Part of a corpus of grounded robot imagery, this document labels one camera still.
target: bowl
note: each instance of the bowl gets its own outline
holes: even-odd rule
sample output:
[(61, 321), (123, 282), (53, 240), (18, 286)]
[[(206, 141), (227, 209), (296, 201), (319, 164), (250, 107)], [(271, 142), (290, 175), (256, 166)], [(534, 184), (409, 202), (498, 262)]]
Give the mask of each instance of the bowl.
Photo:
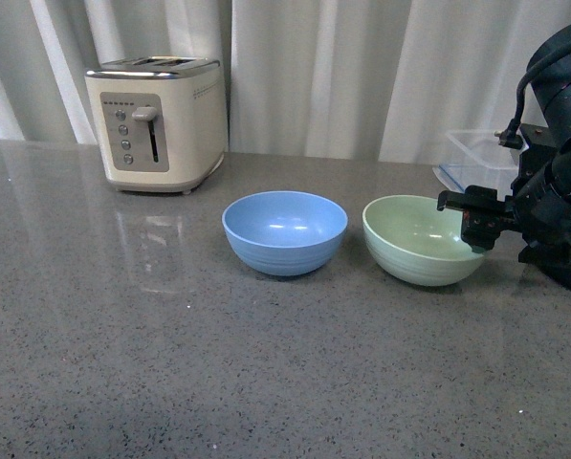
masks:
[(300, 191), (252, 194), (230, 204), (222, 216), (238, 257), (272, 275), (301, 275), (327, 263), (347, 220), (338, 204)]
[(485, 258), (460, 238), (462, 214), (436, 209), (423, 196), (386, 196), (363, 210), (363, 233), (372, 257), (388, 273), (423, 286), (454, 284)]

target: cream toaster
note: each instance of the cream toaster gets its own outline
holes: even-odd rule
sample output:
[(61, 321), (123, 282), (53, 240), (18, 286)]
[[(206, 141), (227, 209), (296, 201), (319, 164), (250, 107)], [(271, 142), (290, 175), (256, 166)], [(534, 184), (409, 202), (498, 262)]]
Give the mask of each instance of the cream toaster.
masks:
[(218, 60), (123, 59), (88, 70), (85, 82), (116, 189), (187, 194), (222, 162), (228, 121)]

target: clear plastic box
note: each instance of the clear plastic box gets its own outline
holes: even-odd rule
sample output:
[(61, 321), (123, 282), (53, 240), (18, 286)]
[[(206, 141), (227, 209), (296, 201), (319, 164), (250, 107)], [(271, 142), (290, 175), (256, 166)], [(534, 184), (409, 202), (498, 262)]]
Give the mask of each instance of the clear plastic box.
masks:
[(518, 174), (519, 151), (497, 143), (494, 131), (453, 130), (446, 133), (452, 146), (449, 160), (434, 167), (436, 177), (451, 191), (464, 192), (469, 185), (497, 189), (498, 199), (511, 194)]

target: white curtain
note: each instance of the white curtain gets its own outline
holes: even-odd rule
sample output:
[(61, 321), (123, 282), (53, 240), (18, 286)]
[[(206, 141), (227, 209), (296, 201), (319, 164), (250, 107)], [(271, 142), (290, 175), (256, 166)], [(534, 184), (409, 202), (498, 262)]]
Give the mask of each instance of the white curtain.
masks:
[(570, 23), (571, 0), (0, 0), (0, 139), (96, 143), (85, 68), (197, 55), (232, 151), (439, 164), (447, 130), (505, 127)]

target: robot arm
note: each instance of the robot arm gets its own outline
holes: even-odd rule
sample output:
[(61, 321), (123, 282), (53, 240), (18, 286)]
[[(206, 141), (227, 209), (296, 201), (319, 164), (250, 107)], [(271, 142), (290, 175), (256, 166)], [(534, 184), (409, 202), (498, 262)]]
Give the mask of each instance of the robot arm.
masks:
[[(520, 122), (528, 83), (548, 127)], [(519, 156), (513, 195), (501, 202), (495, 190), (469, 186), (465, 193), (442, 192), (438, 209), (462, 210), (462, 239), (474, 248), (492, 249), (503, 230), (514, 230), (528, 245), (519, 261), (571, 267), (571, 25), (536, 51), (517, 88), (516, 115), (496, 135), (502, 146), (528, 145)]]

